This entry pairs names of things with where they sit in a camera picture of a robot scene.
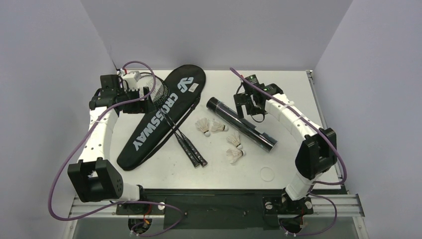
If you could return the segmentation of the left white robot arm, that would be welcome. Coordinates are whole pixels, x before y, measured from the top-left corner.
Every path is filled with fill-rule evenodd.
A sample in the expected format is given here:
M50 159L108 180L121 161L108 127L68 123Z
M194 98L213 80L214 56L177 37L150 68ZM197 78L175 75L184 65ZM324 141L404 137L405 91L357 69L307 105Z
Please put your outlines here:
M67 174L82 202L129 201L136 214L148 209L141 186L128 184L109 160L113 129L120 113L143 114L152 107L156 79L101 75L101 86L89 102L90 124L82 140L82 153L69 164Z

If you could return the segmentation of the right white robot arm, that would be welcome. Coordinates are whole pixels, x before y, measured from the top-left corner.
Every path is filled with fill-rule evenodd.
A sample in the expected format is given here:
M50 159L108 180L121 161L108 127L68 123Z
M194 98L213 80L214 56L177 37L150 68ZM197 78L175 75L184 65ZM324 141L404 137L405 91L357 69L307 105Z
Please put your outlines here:
M240 80L244 92L233 96L238 116L243 118L244 113L250 116L270 114L300 144L295 158L296 172L281 200L286 213L295 213L315 181L337 163L333 152L336 133L332 129L321 128L304 116L277 85L261 84L255 75L241 77Z

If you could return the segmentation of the black shuttlecock tube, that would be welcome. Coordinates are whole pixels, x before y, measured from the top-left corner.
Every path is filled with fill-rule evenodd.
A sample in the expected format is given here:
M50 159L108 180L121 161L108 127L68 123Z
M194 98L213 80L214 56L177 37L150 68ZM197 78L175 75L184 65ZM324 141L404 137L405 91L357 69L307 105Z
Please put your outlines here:
M206 107L265 151L270 152L276 146L277 140L263 131L258 131L257 127L248 120L240 119L234 110L217 98L211 97Z

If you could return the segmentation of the white shuttlecock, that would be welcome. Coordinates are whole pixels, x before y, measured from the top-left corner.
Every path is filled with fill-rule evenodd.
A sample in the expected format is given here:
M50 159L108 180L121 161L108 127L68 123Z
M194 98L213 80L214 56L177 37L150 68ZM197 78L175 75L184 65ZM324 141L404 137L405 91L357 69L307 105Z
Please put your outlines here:
M233 134L229 135L226 138L227 142L233 145L236 149L243 149L243 145L240 140L240 134L238 131L235 131Z
M237 160L239 160L240 158L242 158L245 155L246 155L246 152L244 150L228 149L226 151L226 156L227 156L230 164L236 163Z
M197 130L199 130L205 137L210 136L209 121L207 118L199 119L195 122Z
M212 125L211 125L211 132L217 133L217 132L224 132L224 131L228 131L228 126L218 120L213 119Z

